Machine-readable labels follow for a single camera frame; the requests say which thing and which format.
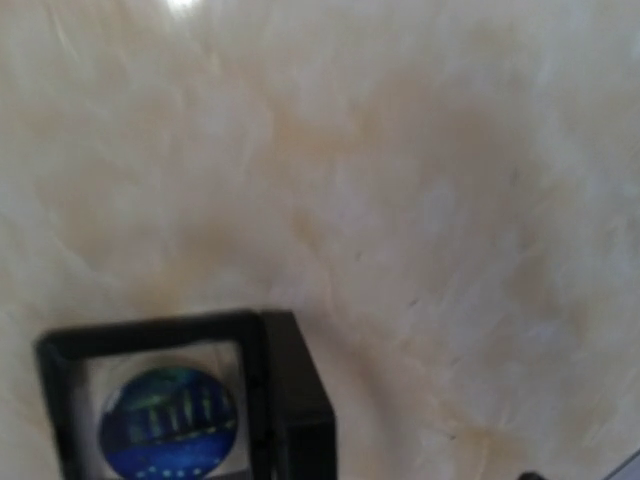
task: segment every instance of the white marble surface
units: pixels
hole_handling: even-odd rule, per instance
[[[0,1],[0,477],[30,342],[298,314],[341,480],[598,480],[640,446],[640,3]]]

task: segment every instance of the blue coin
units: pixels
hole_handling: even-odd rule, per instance
[[[227,389],[192,368],[148,370],[114,393],[102,453],[125,480],[202,479],[229,455],[238,412]]]

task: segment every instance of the white background inside frame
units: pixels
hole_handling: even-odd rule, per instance
[[[205,478],[249,470],[248,418],[240,348],[234,342],[197,343],[180,348],[92,359],[75,386],[74,411],[79,412],[79,437],[85,474],[92,480],[120,477],[105,460],[98,443],[100,416],[109,397],[129,380],[153,368],[183,366],[218,379],[231,393],[238,409],[238,432],[227,458]]]

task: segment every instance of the beige marble veining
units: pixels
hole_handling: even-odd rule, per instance
[[[341,480],[640,446],[640,3],[0,1],[0,478],[47,328],[292,308]]]

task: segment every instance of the black frame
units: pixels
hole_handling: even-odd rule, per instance
[[[197,342],[240,346],[254,480],[335,480],[335,415],[290,312],[250,310],[54,330],[36,360],[64,480],[83,477],[72,386],[84,361]]]

